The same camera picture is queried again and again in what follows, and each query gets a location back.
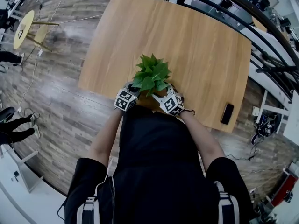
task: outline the electrical outlet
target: electrical outlet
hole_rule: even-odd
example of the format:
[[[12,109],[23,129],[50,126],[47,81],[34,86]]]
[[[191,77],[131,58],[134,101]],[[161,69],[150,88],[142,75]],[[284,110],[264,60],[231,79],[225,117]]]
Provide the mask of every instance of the electrical outlet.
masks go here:
[[[252,109],[252,115],[253,116],[258,116],[259,112],[260,112],[260,108],[254,106],[253,109]]]

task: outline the white cable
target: white cable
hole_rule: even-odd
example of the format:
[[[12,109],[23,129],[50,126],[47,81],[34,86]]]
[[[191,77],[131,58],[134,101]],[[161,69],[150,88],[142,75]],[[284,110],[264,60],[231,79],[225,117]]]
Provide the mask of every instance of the white cable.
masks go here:
[[[53,15],[52,15],[52,17],[51,17],[51,20],[49,21],[49,22],[51,22],[52,21],[52,19],[53,19],[53,16],[55,15],[55,13],[57,12],[57,9],[58,9],[58,7],[60,6],[60,4],[61,4],[61,1],[62,0],[60,0],[60,2],[59,2],[59,4],[58,4],[58,6],[56,7],[56,10],[55,10],[55,12],[53,13]]]
[[[269,179],[268,179],[267,181],[265,181],[263,184],[261,184],[261,185],[257,186],[257,187],[256,187],[256,189],[258,189],[258,188],[260,188],[261,186],[265,185],[265,184],[266,184],[267,182],[269,182],[271,179],[273,179],[273,178],[276,178],[276,177],[280,176],[282,173],[283,173],[283,172],[281,172],[281,173],[279,173],[279,174],[275,175],[275,176],[274,176],[274,177],[272,177],[272,178],[269,178]]]
[[[70,21],[63,21],[63,22],[61,22],[59,24],[66,23],[66,22],[71,22],[71,21],[81,21],[81,20],[90,19],[90,18],[99,17],[99,16],[102,16],[102,14],[101,15],[95,15],[95,16],[92,16],[92,17],[86,17],[86,18],[82,18],[82,19],[75,19],[75,20],[70,20]]]
[[[95,16],[92,16],[92,17],[86,17],[86,18],[82,18],[82,19],[75,19],[75,20],[70,20],[70,21],[63,21],[63,22],[60,22],[59,24],[62,24],[62,23],[67,23],[67,22],[71,22],[71,21],[81,21],[81,20],[86,20],[86,19],[91,19],[91,18],[94,18],[94,17],[99,17],[99,16],[102,16],[103,14],[101,15],[95,15]]]
[[[30,86],[28,87],[28,90],[23,94],[22,100],[21,100],[20,103],[19,103],[19,107],[20,107],[20,105],[21,105],[21,103],[22,103],[22,101],[23,101],[25,95],[28,93],[28,91],[30,90],[30,87],[31,87],[32,84],[33,84],[33,80],[34,80],[34,72],[35,72],[35,70],[36,70],[36,61],[35,61],[35,63],[34,63],[34,69],[33,69],[33,74],[32,74],[32,81],[31,81],[31,84],[30,84]]]
[[[258,170],[258,171],[252,170],[251,172],[247,173],[246,175],[241,175],[241,177],[246,177],[246,176],[250,175],[251,173],[257,174],[259,172],[267,171],[267,170],[270,170],[270,169],[273,169],[273,168],[276,168],[276,167],[279,167],[279,166],[285,166],[285,164],[283,164],[283,163],[282,164],[278,164],[276,166],[273,166],[273,167],[270,167],[270,168],[267,168],[267,169],[261,169],[261,170]]]

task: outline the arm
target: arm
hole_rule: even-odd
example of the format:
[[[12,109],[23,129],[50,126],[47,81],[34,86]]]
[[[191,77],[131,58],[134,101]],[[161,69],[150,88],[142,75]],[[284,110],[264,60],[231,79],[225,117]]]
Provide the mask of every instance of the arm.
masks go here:
[[[210,132],[196,120],[188,111],[180,113],[181,118],[186,124],[202,158],[205,171],[209,168],[213,160],[219,157],[225,157],[225,154],[219,142],[210,134]]]
[[[116,137],[116,132],[120,124],[123,111],[115,109],[104,127],[97,134],[92,142],[87,158],[94,159],[108,167],[109,156]]]

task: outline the black pants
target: black pants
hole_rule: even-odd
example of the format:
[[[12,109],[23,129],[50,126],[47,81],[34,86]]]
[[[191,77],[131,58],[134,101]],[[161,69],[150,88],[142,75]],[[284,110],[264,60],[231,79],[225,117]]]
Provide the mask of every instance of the black pants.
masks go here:
[[[30,122],[30,117],[31,115],[29,115],[26,118],[15,119],[8,123],[0,124],[0,144],[11,144],[12,142],[20,142],[26,139],[27,137],[33,135],[33,128],[30,128],[23,132],[13,132],[13,130],[15,130],[21,124]]]
[[[9,51],[0,51],[0,62],[10,62],[14,64],[20,63],[22,60],[21,56],[17,56]]]

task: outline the green leaf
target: green leaf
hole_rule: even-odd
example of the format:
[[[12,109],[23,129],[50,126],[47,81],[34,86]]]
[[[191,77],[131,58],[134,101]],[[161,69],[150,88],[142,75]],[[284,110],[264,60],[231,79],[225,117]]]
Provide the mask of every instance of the green leaf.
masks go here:
[[[135,76],[133,77],[134,79],[135,78],[140,78],[140,79],[144,79],[145,77],[148,77],[149,74],[144,72],[144,71],[138,71],[136,72]]]
[[[155,86],[156,86],[157,91],[161,91],[161,90],[165,89],[168,85],[169,84],[166,84],[166,83],[164,83],[164,82],[162,82],[160,80],[157,80],[155,82]]]
[[[142,71],[145,71],[145,67],[144,67],[143,63],[139,63],[136,66],[139,66]]]
[[[161,79],[165,78],[171,71],[168,70],[168,62],[166,63],[159,63],[157,66],[154,67],[153,70],[153,77],[159,76]]]
[[[145,97],[147,98],[147,96],[152,95],[152,93],[154,93],[154,88],[151,88]]]
[[[154,86],[155,86],[155,82],[151,80],[151,77],[145,77],[145,79],[142,81],[140,91],[150,90],[154,88]]]
[[[152,81],[161,80],[161,78],[158,75],[153,76]]]
[[[144,67],[152,67],[153,65],[155,65],[155,62],[148,56],[146,55],[142,55],[141,57],[142,63],[144,65]]]
[[[170,76],[165,76],[165,78],[161,79],[161,81],[165,81],[169,78]]]
[[[136,78],[134,78],[132,86],[137,87],[137,88],[141,88],[142,81],[143,81],[143,78],[136,77]]]
[[[154,56],[154,54],[151,54],[151,59],[155,62],[155,64],[157,64],[158,60],[157,60],[157,58]]]
[[[145,69],[145,72],[149,73],[149,74],[153,73],[153,71],[151,70],[151,68],[149,66]]]

